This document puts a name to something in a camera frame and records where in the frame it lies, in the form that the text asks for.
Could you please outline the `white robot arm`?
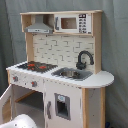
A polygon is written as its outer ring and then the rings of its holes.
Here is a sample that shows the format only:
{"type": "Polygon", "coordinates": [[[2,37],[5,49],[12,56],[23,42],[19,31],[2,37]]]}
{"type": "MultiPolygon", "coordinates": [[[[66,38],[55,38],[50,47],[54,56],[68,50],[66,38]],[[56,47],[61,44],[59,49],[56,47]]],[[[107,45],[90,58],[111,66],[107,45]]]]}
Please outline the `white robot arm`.
{"type": "Polygon", "coordinates": [[[28,115],[21,114],[12,121],[1,124],[0,128],[37,128],[37,125],[28,115]]]}

